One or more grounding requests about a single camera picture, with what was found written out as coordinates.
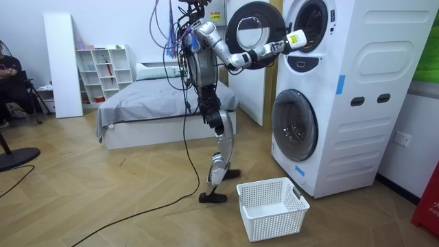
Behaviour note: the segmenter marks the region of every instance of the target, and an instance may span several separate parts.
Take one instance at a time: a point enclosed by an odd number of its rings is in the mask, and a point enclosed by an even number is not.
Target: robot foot
[[[241,176],[241,170],[240,169],[229,169],[227,170],[226,174],[222,178],[222,180],[228,180],[232,178],[238,178]]]
[[[215,192],[211,193],[209,196],[207,196],[206,193],[201,193],[198,202],[215,204],[225,203],[227,202],[227,196]]]

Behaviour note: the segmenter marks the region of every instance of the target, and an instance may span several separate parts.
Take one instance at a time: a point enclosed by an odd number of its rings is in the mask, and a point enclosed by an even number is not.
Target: wooden floor
[[[11,148],[38,147],[36,169],[0,199],[0,246],[71,246],[95,229],[174,201],[197,180],[183,142],[108,151],[94,136],[95,112],[85,117],[45,117],[37,126],[15,121],[1,130]],[[202,186],[190,198],[111,226],[80,246],[439,246],[410,224],[414,205],[376,182],[373,186],[314,200],[300,233],[250,243],[239,214],[238,183],[285,176],[270,154],[271,134],[238,114],[232,166],[241,179],[218,189],[226,204],[199,204],[212,139],[189,141]],[[27,168],[0,174],[0,193]]]

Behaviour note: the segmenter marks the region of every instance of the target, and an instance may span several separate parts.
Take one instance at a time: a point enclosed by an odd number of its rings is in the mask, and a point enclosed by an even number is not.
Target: white laundry basket
[[[250,242],[300,231],[309,204],[290,179],[262,180],[240,184],[236,188]]]

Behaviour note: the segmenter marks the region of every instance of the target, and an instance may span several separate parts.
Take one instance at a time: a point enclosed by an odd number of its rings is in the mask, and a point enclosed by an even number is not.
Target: robot leg actuator
[[[241,175],[241,171],[229,169],[230,158],[233,151],[233,125],[229,114],[225,110],[216,110],[207,119],[209,125],[215,129],[215,140],[219,152],[212,157],[211,168],[207,176],[208,190],[201,193],[199,201],[201,203],[223,203],[227,201],[227,196],[215,193],[218,185],[223,180],[236,178]]]

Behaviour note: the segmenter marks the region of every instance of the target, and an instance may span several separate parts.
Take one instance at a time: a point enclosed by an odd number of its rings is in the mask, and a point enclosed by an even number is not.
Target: green wall
[[[434,20],[413,80],[439,84],[439,14]]]

